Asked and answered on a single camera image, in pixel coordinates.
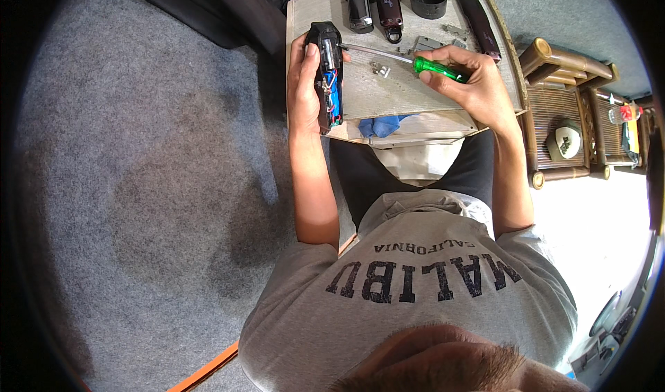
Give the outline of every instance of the green screwdriver handle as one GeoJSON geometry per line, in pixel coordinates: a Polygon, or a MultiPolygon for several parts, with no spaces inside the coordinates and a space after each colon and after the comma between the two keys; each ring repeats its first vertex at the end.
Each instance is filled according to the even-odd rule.
{"type": "Polygon", "coordinates": [[[448,66],[444,66],[440,63],[430,62],[429,60],[418,56],[414,60],[414,71],[416,73],[420,73],[423,70],[429,70],[431,72],[441,73],[442,75],[447,76],[460,83],[466,83],[469,80],[469,76],[463,73],[457,72],[456,70],[453,70],[448,66]]]}

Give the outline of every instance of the wooden table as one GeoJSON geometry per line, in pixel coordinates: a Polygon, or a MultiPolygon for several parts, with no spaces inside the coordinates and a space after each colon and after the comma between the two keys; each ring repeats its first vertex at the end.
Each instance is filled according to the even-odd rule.
{"type": "MultiPolygon", "coordinates": [[[[497,38],[503,60],[498,68],[508,89],[515,113],[521,114],[528,106],[526,87],[521,75],[520,62],[503,20],[493,0],[479,0],[486,10],[490,26],[497,38]]],[[[357,34],[348,27],[346,0],[292,0],[287,8],[287,67],[291,42],[309,30],[311,22],[332,21],[344,42],[372,47],[386,52],[406,53],[413,48],[419,36],[435,39],[443,44],[458,37],[445,32],[444,24],[469,30],[456,0],[448,0],[446,14],[438,20],[426,20],[411,11],[409,0],[402,0],[402,41],[389,43],[379,25],[376,5],[372,4],[374,31],[357,34]]],[[[469,50],[478,51],[476,38],[470,34],[465,42],[469,50]]],[[[411,67],[387,57],[350,50],[353,61],[344,66],[344,123],[333,127],[328,136],[358,143],[370,143],[378,148],[403,145],[451,143],[477,133],[485,125],[475,122],[461,106],[425,86],[411,67]],[[373,74],[371,62],[391,68],[384,79],[373,74]],[[362,119],[388,115],[419,114],[402,120],[400,129],[386,138],[363,138],[358,130],[362,119]]]]}

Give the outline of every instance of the hair clipper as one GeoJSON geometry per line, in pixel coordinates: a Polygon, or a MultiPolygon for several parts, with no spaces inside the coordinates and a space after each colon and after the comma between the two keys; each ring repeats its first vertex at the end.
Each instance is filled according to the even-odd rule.
{"type": "Polygon", "coordinates": [[[501,61],[501,52],[499,51],[499,44],[494,37],[487,14],[483,6],[478,0],[458,0],[461,12],[469,22],[473,35],[478,40],[478,47],[483,54],[486,54],[494,59],[494,63],[501,61]]]}
{"type": "Polygon", "coordinates": [[[348,22],[351,30],[358,34],[374,30],[369,0],[348,0],[348,22]]]}
{"type": "Polygon", "coordinates": [[[381,27],[386,32],[386,39],[397,44],[402,41],[402,7],[400,0],[376,0],[376,9],[381,27]]]}
{"type": "Polygon", "coordinates": [[[319,47],[320,64],[314,78],[314,90],[319,97],[319,129],[321,135],[343,122],[342,79],[344,77],[342,49],[337,46],[342,36],[332,22],[312,22],[305,44],[319,47]]]}

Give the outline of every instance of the person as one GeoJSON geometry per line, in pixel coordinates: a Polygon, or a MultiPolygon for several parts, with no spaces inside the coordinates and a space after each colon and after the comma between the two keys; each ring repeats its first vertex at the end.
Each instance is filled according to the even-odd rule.
{"type": "Polygon", "coordinates": [[[289,151],[298,242],[243,327],[239,359],[264,391],[585,391],[552,369],[577,325],[533,225],[520,126],[494,61],[417,52],[470,72],[420,80],[490,128],[436,183],[400,182],[373,150],[330,140],[359,241],[338,258],[337,204],[313,88],[320,53],[293,41],[289,151]]]}

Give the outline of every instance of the hair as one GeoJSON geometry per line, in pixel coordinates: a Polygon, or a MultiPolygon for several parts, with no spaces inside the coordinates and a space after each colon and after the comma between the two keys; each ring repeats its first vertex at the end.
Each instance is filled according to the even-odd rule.
{"type": "Polygon", "coordinates": [[[469,382],[470,391],[490,390],[508,380],[524,361],[525,358],[517,346],[496,346],[492,352],[483,355],[477,367],[468,367],[463,362],[454,361],[431,364],[425,371],[381,370],[367,377],[351,376],[337,380],[332,385],[331,391],[443,392],[447,390],[450,381],[464,380],[469,382]]]}

